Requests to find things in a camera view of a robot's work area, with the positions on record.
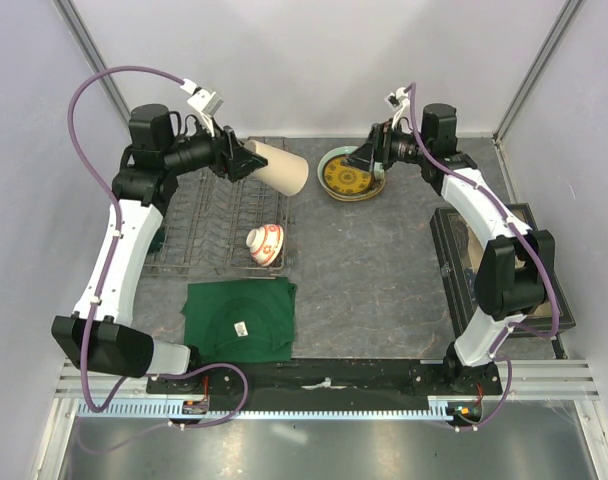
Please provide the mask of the mint green flower plate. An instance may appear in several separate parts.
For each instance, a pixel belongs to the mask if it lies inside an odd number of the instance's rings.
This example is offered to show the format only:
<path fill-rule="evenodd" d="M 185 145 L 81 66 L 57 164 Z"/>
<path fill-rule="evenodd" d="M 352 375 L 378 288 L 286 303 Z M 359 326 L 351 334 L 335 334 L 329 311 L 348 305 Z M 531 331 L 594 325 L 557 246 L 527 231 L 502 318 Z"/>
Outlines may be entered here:
<path fill-rule="evenodd" d="M 367 173 L 347 163 L 356 146 L 328 151 L 317 166 L 317 178 L 324 191 L 341 202 L 360 202 L 377 196 L 386 185 L 386 176 Z"/>

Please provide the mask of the yellow patterned small plate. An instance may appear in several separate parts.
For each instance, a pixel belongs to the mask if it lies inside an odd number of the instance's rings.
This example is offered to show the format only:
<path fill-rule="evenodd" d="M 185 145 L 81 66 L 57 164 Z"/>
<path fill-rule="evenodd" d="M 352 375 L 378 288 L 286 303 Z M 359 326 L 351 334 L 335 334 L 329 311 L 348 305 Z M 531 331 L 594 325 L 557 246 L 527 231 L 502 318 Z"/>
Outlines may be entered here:
<path fill-rule="evenodd" d="M 349 166 L 346 157 L 347 154 L 336 155 L 326 161 L 322 167 L 322 179 L 340 194 L 365 193 L 375 181 L 373 175 Z"/>

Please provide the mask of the cream bird pattern plate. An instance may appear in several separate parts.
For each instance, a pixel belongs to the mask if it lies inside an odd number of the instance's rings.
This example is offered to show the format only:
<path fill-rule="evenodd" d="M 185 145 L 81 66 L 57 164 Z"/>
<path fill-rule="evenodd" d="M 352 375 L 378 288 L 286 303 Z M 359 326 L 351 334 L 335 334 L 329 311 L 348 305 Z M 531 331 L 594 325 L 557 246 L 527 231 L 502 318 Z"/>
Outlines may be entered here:
<path fill-rule="evenodd" d="M 320 180 L 320 184 L 325 192 L 333 199 L 341 202 L 360 202 L 372 199 L 379 195 L 386 185 L 386 178 L 375 180 L 371 187 L 365 192 L 360 194 L 340 194 L 333 191 L 326 183 L 324 179 Z"/>

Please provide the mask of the beige cup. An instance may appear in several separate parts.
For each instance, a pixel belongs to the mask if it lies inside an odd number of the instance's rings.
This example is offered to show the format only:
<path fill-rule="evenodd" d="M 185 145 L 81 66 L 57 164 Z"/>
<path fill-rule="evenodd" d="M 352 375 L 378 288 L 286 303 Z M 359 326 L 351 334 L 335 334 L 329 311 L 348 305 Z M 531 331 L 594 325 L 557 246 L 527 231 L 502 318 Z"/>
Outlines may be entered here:
<path fill-rule="evenodd" d="M 267 160 L 267 165 L 253 172 L 251 178 L 285 196 L 294 196 L 303 189 L 309 175 L 309 165 L 303 157 L 256 140 L 248 140 L 244 147 Z"/>

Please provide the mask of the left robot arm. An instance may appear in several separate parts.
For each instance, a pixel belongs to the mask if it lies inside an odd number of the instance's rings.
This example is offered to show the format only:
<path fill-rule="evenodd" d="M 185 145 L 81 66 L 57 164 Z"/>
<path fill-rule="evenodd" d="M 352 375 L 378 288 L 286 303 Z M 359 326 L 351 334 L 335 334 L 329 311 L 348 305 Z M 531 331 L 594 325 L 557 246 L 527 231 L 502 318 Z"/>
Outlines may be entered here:
<path fill-rule="evenodd" d="M 51 334 L 79 369 L 132 378 L 169 374 L 169 382 L 180 392 L 192 393 L 204 378 L 202 367 L 191 361 L 199 356 L 197 350 L 157 341 L 131 326 L 144 261 L 179 176 L 208 168 L 236 182 L 268 161 L 250 144 L 241 143 L 230 127 L 177 134 L 172 115 L 161 104 L 132 111 L 131 143 L 112 181 L 113 202 L 96 265 L 72 313 L 54 318 Z"/>

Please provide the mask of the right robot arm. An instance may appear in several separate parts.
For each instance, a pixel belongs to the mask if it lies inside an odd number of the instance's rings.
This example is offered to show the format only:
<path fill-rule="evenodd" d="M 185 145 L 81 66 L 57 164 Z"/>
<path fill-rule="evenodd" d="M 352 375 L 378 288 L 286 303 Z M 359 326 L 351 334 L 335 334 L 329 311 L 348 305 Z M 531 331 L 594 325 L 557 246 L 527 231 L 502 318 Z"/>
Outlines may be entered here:
<path fill-rule="evenodd" d="M 513 330 L 546 339 L 558 333 L 555 240 L 510 212 L 474 160 L 459 150 L 454 107 L 433 103 L 417 118 L 408 99 L 390 96 L 388 101 L 392 117 L 374 124 L 347 161 L 367 172 L 385 172 L 397 162 L 419 166 L 424 181 L 456 209 L 480 242 L 477 308 L 449 345 L 438 377 L 449 391 L 465 393 L 491 373 L 497 350 Z"/>

